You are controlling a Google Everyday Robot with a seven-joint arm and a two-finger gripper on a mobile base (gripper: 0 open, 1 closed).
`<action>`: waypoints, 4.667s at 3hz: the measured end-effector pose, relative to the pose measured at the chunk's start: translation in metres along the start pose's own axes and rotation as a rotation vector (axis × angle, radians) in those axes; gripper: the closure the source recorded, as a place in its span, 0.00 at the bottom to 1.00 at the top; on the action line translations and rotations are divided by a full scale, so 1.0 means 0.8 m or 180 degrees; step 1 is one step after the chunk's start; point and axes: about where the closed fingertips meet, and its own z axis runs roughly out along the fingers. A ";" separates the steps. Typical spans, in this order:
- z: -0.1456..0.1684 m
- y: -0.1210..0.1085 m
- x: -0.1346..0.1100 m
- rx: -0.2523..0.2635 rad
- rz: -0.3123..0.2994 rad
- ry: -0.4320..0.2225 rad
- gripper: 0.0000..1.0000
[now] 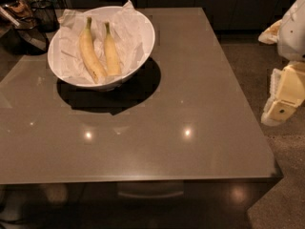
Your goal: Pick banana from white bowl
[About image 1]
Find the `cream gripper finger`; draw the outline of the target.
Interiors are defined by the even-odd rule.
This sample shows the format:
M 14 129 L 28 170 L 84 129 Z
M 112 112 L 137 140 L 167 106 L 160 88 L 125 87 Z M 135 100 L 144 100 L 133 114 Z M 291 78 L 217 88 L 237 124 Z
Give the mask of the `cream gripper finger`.
M 270 97 L 267 100 L 261 122 L 278 126 L 288 120 L 305 100 L 305 63 L 290 62 L 282 70 L 271 74 Z

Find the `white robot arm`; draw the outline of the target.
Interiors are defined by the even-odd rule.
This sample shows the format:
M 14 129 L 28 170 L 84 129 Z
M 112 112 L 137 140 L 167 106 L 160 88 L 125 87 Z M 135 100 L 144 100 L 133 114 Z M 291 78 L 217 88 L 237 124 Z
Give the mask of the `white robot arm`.
M 305 101 L 305 0 L 296 0 L 258 41 L 276 44 L 278 54 L 288 60 L 282 70 L 273 69 L 270 97 L 261 116 L 264 125 L 277 126 Z

